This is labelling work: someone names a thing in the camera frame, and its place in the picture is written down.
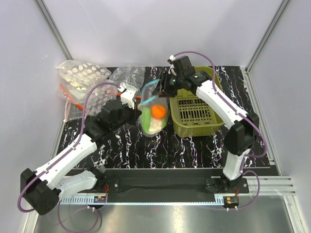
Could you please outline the green vegetable toy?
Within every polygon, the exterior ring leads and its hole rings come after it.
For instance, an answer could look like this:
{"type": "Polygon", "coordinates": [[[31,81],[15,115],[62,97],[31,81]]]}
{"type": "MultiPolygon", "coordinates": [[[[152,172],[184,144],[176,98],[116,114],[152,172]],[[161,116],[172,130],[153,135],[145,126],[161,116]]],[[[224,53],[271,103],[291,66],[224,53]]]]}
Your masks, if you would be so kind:
{"type": "Polygon", "coordinates": [[[151,110],[145,107],[142,109],[141,114],[141,125],[145,133],[149,133],[150,122],[151,122],[151,110]]]}

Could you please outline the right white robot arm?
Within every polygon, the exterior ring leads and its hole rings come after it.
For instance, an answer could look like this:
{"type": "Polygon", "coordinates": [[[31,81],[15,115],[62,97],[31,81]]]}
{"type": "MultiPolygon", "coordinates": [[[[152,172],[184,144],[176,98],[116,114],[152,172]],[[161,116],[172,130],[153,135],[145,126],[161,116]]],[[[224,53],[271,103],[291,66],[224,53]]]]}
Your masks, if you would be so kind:
{"type": "Polygon", "coordinates": [[[227,158],[217,185],[225,192],[234,191],[245,174],[243,165],[246,158],[251,156],[250,149],[260,134],[258,115],[249,114],[234,104],[216,86],[215,78],[205,71],[180,74],[163,71],[154,94],[159,97],[175,97],[179,89],[190,91],[207,103],[228,129],[224,138],[227,158]]]}

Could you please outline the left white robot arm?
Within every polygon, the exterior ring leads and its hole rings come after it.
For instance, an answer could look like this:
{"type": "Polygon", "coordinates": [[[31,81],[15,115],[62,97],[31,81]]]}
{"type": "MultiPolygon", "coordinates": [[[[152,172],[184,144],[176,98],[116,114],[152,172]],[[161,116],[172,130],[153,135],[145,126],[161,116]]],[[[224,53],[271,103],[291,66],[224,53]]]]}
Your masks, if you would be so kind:
{"type": "Polygon", "coordinates": [[[21,200],[25,199],[31,211],[43,216],[71,194],[88,189],[102,191],[105,175],[95,168],[71,178],[66,175],[96,151],[109,134],[125,124],[135,125],[140,115],[134,100],[109,100],[96,116],[83,118],[79,135],[63,151],[34,171],[29,168],[22,171],[18,209],[26,212],[21,206],[21,200]]]}

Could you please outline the clear blue-zipper bag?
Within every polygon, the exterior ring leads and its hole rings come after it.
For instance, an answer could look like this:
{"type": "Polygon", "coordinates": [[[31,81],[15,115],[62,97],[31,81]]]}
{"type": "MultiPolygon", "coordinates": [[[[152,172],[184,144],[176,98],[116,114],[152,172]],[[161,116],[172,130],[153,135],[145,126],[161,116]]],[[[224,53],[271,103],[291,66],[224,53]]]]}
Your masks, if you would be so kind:
{"type": "Polygon", "coordinates": [[[162,131],[168,122],[168,100],[153,94],[159,80],[148,82],[141,91],[141,102],[138,109],[142,112],[139,120],[142,132],[146,137],[153,137],[162,131]]]}

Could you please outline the orange carrot toy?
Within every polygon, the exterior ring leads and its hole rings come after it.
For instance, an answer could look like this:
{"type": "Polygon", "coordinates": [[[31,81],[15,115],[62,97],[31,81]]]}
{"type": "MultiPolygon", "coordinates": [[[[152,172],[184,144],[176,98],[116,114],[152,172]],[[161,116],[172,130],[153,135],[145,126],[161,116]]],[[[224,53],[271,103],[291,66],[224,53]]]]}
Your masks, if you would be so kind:
{"type": "Polygon", "coordinates": [[[151,107],[151,114],[152,117],[156,118],[156,119],[163,119],[166,116],[167,110],[163,105],[153,105],[151,107]]]}

